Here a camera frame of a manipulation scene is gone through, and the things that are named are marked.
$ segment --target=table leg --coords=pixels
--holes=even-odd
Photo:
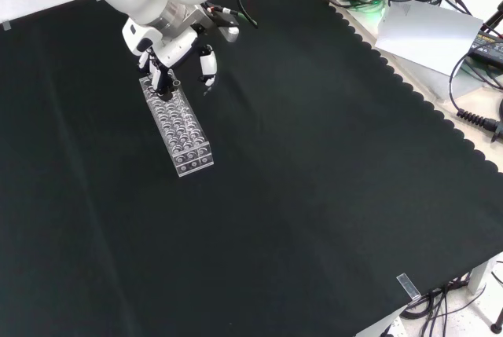
[[[470,277],[470,283],[468,284],[468,290],[472,295],[479,294],[484,286],[486,285],[487,278],[493,271],[496,265],[497,257],[492,258],[488,262],[484,262],[482,265],[477,266],[472,270],[472,276]]]
[[[492,324],[490,326],[490,330],[499,335],[501,331],[503,330],[503,310],[501,310],[500,317],[497,319],[496,323]]]
[[[391,325],[389,327],[387,327],[387,329],[384,331],[384,333],[382,335],[380,335],[380,337],[393,337],[392,335],[388,334],[390,329],[391,329]]]

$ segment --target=black cloth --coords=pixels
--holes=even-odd
[[[211,0],[235,7],[233,0]],[[0,34],[0,335],[351,336],[503,251],[503,180],[322,0],[244,0],[178,178],[125,16],[82,0]]]

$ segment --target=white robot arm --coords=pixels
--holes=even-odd
[[[130,51],[141,57],[139,68],[147,69],[153,82],[168,83],[153,84],[154,89],[173,90],[173,77],[168,76],[174,74],[171,69],[195,49],[198,35],[214,26],[211,14],[201,7],[207,0],[105,1],[130,17],[123,36]],[[237,23],[232,19],[220,29],[230,42],[239,34]],[[197,49],[203,71],[200,80],[212,86],[217,74],[215,53],[210,46]]]

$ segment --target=table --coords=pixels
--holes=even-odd
[[[497,5],[501,2],[501,0],[463,1],[474,16],[484,21],[489,19],[489,17],[496,12]],[[382,14],[368,14],[358,11],[348,12],[344,9],[338,9],[337,11],[343,14],[344,18],[350,22],[350,25],[355,28],[356,33],[361,35],[364,40],[372,45],[376,43],[376,38],[379,33],[378,24]],[[420,66],[419,64],[414,64],[409,60],[393,56],[390,53],[380,52],[383,57],[389,60],[397,73],[412,84],[415,90],[421,92],[424,99],[430,101],[435,106],[435,109],[441,111],[447,119],[453,121],[456,128],[461,130],[466,138],[474,143],[475,148],[486,155],[487,160],[495,163],[499,170],[503,171],[503,145],[491,144],[489,134],[485,134],[481,130],[474,129],[470,124],[460,121],[456,117],[456,110],[449,101],[445,100],[448,77]],[[461,97],[456,97],[462,105],[462,108],[469,111],[477,111],[477,114],[484,115],[488,118],[499,119],[498,109],[501,98],[503,97],[501,92],[484,86],[481,82],[462,73],[462,71],[460,71],[460,74],[455,78],[453,84],[454,87],[461,84],[462,93],[466,93]],[[472,281],[469,286],[472,294],[476,294],[482,290],[487,277],[490,275],[495,265],[495,261],[496,259],[493,258],[489,262],[485,262],[474,269]],[[358,334],[358,337],[372,337],[378,335],[387,325],[391,324],[401,312],[402,309],[398,310],[380,323]]]
[[[383,331],[383,330],[386,328],[386,326],[387,326],[387,325],[384,325],[384,327],[383,327],[383,328],[381,328],[381,329],[380,329],[380,331]]]

